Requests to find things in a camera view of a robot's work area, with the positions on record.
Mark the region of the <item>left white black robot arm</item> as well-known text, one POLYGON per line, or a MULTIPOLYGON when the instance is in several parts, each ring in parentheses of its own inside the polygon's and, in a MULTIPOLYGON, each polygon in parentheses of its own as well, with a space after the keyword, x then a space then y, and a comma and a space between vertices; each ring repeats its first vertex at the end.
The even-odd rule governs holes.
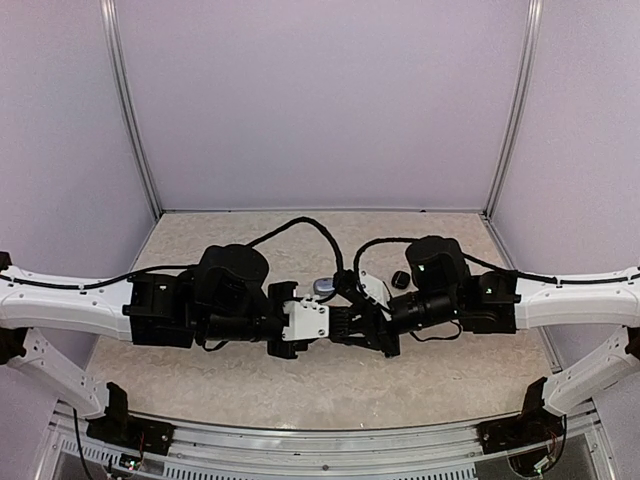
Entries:
POLYGON ((247 245, 210 246, 195 265, 149 267, 93 281, 40 276, 1 262, 1 362, 29 375, 121 445, 140 434, 126 392, 99 382, 50 346, 44 328, 137 346, 189 349, 210 341, 266 342, 290 358, 329 332, 328 310, 294 282, 265 288, 266 258, 247 245))

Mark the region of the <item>purple earbud charging case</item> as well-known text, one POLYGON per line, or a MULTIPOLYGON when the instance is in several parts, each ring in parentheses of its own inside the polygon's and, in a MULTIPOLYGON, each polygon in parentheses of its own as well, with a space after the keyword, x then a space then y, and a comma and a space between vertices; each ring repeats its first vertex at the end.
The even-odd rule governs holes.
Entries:
POLYGON ((332 278, 319 278, 313 282, 313 292, 320 297, 328 297, 334 293, 332 278))

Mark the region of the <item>black charging case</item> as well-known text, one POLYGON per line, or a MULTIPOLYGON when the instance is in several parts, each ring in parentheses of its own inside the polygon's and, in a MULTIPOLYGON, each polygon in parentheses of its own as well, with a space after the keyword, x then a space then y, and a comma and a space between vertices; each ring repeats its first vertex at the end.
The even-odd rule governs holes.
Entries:
POLYGON ((411 275, 403 270, 394 272, 391 278, 391 285, 398 290, 406 290, 411 282, 411 275))

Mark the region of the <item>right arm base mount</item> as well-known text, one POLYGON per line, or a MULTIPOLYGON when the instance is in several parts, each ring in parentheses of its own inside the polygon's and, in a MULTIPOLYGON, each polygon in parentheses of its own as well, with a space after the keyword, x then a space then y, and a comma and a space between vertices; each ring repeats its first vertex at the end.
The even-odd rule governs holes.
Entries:
POLYGON ((476 427, 485 455, 518 449, 564 435, 564 418, 554 415, 513 415, 481 422, 476 427))

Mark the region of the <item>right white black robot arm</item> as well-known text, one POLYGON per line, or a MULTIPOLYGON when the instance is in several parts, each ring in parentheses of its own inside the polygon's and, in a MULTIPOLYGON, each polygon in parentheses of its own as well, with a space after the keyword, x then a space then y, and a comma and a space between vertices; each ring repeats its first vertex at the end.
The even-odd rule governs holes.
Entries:
POLYGON ((473 275, 475 257, 454 238, 404 239, 415 291, 393 298, 364 285, 359 268, 339 268, 336 294, 352 302, 360 320, 332 331, 336 341, 398 355, 403 334, 450 321, 474 334, 512 334, 549 325, 610 324, 613 334, 567 369, 531 384, 511 433, 535 442, 576 405, 639 371, 639 270, 585 278, 544 276, 486 264, 473 275))

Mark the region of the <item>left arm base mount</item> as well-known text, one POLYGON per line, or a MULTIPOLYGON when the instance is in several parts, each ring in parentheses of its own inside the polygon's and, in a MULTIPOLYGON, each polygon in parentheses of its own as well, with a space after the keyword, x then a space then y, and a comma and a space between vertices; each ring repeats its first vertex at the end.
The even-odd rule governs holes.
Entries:
POLYGON ((124 420, 104 416, 89 420, 87 436, 131 450, 167 456, 175 426, 171 423, 127 415, 124 420))

